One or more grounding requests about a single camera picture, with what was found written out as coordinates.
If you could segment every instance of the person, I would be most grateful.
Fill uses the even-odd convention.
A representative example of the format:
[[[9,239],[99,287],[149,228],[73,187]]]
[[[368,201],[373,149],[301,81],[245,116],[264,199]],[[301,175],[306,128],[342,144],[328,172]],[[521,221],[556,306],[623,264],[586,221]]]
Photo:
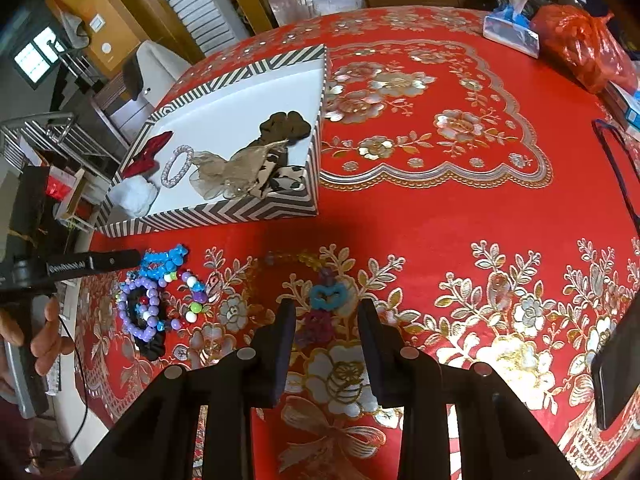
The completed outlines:
[[[45,307],[47,320],[43,329],[31,340],[31,353],[36,357],[36,372],[44,376],[60,354],[71,354],[74,342],[60,335],[60,304],[51,298]],[[0,307],[0,390],[12,394],[12,379],[4,354],[4,341],[21,346],[24,343],[22,330],[10,314]],[[20,416],[15,404],[0,397],[0,478],[23,480],[33,478],[24,468],[30,462],[30,422]],[[68,473],[47,477],[69,478]]]

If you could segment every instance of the light switch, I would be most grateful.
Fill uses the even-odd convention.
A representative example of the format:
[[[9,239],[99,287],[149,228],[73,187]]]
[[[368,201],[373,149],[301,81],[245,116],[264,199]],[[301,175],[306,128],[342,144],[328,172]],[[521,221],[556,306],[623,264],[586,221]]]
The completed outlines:
[[[94,32],[98,32],[104,27],[104,18],[100,14],[96,14],[94,18],[89,22],[89,27]]]

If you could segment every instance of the window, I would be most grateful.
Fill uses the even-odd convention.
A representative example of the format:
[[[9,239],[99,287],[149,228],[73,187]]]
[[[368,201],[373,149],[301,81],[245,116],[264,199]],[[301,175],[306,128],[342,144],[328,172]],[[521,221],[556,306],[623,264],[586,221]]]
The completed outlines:
[[[34,88],[58,62],[58,55],[48,45],[49,41],[53,43],[58,52],[64,50],[53,30],[47,27],[14,57],[20,72],[26,76],[25,79]]]

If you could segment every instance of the black and white chevron pattern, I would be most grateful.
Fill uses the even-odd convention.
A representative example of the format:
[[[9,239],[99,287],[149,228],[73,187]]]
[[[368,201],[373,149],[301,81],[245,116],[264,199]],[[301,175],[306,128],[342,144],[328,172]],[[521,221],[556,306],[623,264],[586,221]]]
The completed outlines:
[[[135,142],[132,143],[116,175],[111,181],[111,187],[122,182],[122,170],[129,165],[133,155],[140,150],[148,131],[158,120],[171,112],[206,94],[220,90],[240,80],[268,72],[269,70],[277,70],[283,66],[321,59],[322,57],[324,57],[324,79],[322,81],[321,106],[316,115],[316,123],[312,131],[309,153],[306,157],[305,170],[302,175],[305,186],[304,190],[272,193],[263,200],[248,196],[239,200],[201,204],[194,207],[156,213],[142,218],[112,222],[110,224],[108,223],[108,218],[113,208],[113,203],[111,203],[108,198],[105,198],[98,213],[96,230],[108,237],[114,238],[133,234],[146,234],[152,231],[317,215],[322,109],[324,108],[325,101],[324,88],[326,87],[326,81],[330,74],[330,62],[324,44],[307,46],[299,50],[278,54],[269,59],[252,62],[249,65],[237,68],[197,86],[175,98],[170,103],[165,104],[162,108],[153,112],[145,122],[140,134]]]

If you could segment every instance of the hand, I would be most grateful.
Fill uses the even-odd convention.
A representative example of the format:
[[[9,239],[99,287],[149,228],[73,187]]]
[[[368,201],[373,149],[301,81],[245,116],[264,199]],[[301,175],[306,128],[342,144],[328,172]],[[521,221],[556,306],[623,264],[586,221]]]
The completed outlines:
[[[51,298],[44,309],[47,322],[40,333],[31,340],[31,353],[37,357],[36,373],[41,376],[47,374],[59,354],[71,354],[74,350],[74,342],[68,337],[60,337],[58,333],[60,328],[59,312],[58,300]],[[24,335],[9,313],[0,308],[0,391],[13,395],[14,390],[10,386],[13,381],[4,355],[3,339],[16,346],[22,346]]]

